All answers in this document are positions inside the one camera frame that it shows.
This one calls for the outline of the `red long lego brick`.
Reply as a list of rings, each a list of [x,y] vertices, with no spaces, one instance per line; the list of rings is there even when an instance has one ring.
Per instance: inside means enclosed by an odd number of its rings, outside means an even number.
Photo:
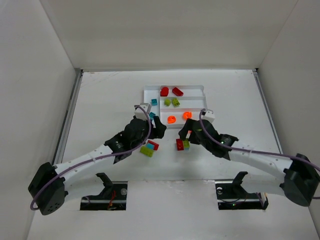
[[[172,89],[172,93],[177,97],[182,97],[184,95],[184,93],[177,87]]]

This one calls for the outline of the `red lego brick cluster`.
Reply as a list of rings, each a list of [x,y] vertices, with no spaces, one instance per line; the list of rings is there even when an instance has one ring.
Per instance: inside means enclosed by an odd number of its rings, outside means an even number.
[[[176,139],[176,149],[178,151],[183,151],[184,150],[184,143],[181,139]]]

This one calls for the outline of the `orange round disc piece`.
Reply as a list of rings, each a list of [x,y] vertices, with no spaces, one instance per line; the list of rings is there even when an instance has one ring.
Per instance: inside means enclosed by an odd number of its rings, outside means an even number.
[[[191,118],[192,118],[192,112],[190,112],[190,111],[184,112],[184,113],[182,114],[182,118],[183,118],[184,120],[191,119]]]

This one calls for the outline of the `lime lego plate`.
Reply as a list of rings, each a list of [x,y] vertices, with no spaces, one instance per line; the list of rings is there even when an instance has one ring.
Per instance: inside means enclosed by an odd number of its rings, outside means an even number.
[[[173,105],[175,108],[180,106],[180,102],[179,102],[179,100],[178,100],[177,98],[173,98],[173,99],[171,100],[171,102],[172,102],[172,105]]]

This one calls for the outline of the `red rounded lego brick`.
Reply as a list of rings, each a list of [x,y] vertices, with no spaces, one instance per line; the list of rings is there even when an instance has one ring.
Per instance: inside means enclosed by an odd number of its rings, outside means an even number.
[[[167,97],[169,94],[169,88],[168,87],[162,87],[160,90],[160,96],[161,97]]]

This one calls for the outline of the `lime small lego brick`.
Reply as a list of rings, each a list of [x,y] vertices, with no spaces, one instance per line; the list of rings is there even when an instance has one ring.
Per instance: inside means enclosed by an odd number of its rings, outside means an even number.
[[[165,104],[166,106],[169,106],[169,105],[171,104],[171,100],[170,100],[170,99],[165,99],[165,100],[164,100],[164,104]]]

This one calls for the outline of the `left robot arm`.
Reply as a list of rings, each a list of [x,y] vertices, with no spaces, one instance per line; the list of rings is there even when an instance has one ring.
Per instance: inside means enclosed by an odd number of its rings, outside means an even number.
[[[93,151],[57,165],[42,164],[28,186],[30,209],[46,216],[73,198],[107,197],[114,184],[103,170],[129,157],[148,140],[162,139],[166,129],[158,116],[152,121],[134,117],[123,131]]]

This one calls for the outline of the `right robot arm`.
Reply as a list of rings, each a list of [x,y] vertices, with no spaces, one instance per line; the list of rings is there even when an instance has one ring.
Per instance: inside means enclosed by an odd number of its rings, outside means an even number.
[[[231,185],[236,200],[246,198],[247,194],[264,192],[284,196],[299,206],[308,207],[315,199],[320,168],[302,154],[290,156],[254,150],[235,136],[218,133],[205,119],[187,119],[178,135],[181,140],[188,139],[191,144],[203,146],[215,157],[243,163],[266,173],[239,172]]]

